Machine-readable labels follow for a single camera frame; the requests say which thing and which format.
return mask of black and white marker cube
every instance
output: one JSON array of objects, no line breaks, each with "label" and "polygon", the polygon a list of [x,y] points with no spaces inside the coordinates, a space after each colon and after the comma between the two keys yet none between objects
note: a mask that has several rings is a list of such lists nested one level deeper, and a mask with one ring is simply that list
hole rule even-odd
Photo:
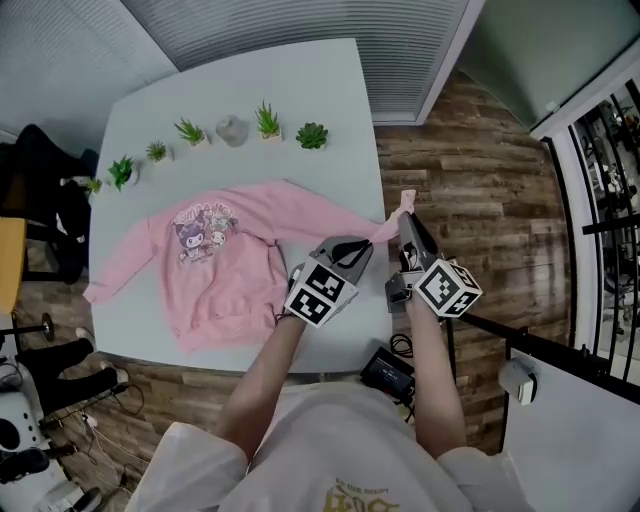
[{"label": "black and white marker cube", "polygon": [[440,259],[429,267],[414,290],[438,316],[444,317],[459,317],[482,295],[466,268]]},{"label": "black and white marker cube", "polygon": [[358,295],[358,289],[312,257],[305,261],[284,304],[286,310],[320,327]]}]

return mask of black device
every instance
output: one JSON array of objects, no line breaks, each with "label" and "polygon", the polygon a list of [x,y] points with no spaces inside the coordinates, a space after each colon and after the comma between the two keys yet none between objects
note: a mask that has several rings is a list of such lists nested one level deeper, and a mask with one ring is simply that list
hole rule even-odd
[{"label": "black device", "polygon": [[360,372],[362,383],[399,400],[411,404],[415,389],[413,367],[380,347]]}]

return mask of wooden floor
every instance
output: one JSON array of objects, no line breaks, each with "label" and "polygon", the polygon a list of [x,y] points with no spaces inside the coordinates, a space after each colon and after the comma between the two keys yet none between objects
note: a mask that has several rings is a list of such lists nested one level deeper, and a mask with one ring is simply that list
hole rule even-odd
[{"label": "wooden floor", "polygon": [[[377,128],[376,139],[387,210],[395,208],[401,189],[418,190],[416,212],[440,250],[468,267],[485,292],[472,312],[511,326],[528,325],[535,334],[566,342],[567,235],[555,174],[543,146],[459,73],[449,80],[424,126]],[[31,262],[40,255],[37,247],[30,249]],[[72,287],[25,283],[17,308],[20,322],[30,323],[48,311],[56,322],[56,343],[74,339],[75,327],[91,327],[89,307],[81,296],[85,286],[86,281]],[[406,331],[406,319],[395,318],[394,329]],[[469,443],[494,453],[502,421],[497,371],[504,360],[504,343],[461,323],[455,329],[457,384]],[[45,345],[38,335],[22,340],[24,348]],[[151,459],[171,422],[211,429],[239,379],[102,354],[92,354],[66,375],[74,378],[95,371],[105,358],[128,370],[143,391],[140,413],[126,414],[113,398],[91,407],[88,412],[106,436],[98,436],[100,443],[93,445],[76,416],[48,430],[57,443],[72,441],[83,452],[91,448],[89,455],[77,453],[62,462],[84,486],[98,485],[105,491],[117,485],[125,464],[131,477],[128,488],[135,488],[144,461]],[[120,397],[129,410],[140,405],[135,390]],[[103,451],[115,461],[115,469]],[[121,510],[127,499],[120,492],[108,510]]]}]

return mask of forearm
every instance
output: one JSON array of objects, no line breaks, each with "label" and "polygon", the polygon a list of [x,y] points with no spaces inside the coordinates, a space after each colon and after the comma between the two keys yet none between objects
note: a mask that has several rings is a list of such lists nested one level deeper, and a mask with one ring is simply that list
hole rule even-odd
[{"label": "forearm", "polygon": [[438,319],[425,303],[415,301],[422,299],[412,299],[407,309],[413,331],[416,439],[437,458],[466,445],[464,415]]},{"label": "forearm", "polygon": [[305,326],[282,318],[222,408],[216,435],[242,448],[249,462],[271,424]]}]

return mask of cartoon character print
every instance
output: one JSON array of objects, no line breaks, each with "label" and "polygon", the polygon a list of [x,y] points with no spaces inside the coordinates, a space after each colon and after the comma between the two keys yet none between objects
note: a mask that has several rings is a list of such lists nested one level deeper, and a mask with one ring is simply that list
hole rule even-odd
[{"label": "cartoon character print", "polygon": [[222,247],[227,241],[227,235],[224,232],[233,226],[235,219],[227,211],[214,212],[213,210],[205,210],[205,216],[209,219],[212,245],[214,247]]},{"label": "cartoon character print", "polygon": [[190,224],[174,224],[176,235],[184,250],[180,253],[180,261],[189,258],[195,260],[204,247],[205,220],[202,212]]},{"label": "cartoon character print", "polygon": [[226,241],[227,237],[224,236],[224,233],[222,231],[211,232],[211,243],[214,247],[222,247]]},{"label": "cartoon character print", "polygon": [[183,248],[181,263],[204,263],[225,245],[236,222],[222,203],[193,204],[178,212],[173,226]]}]

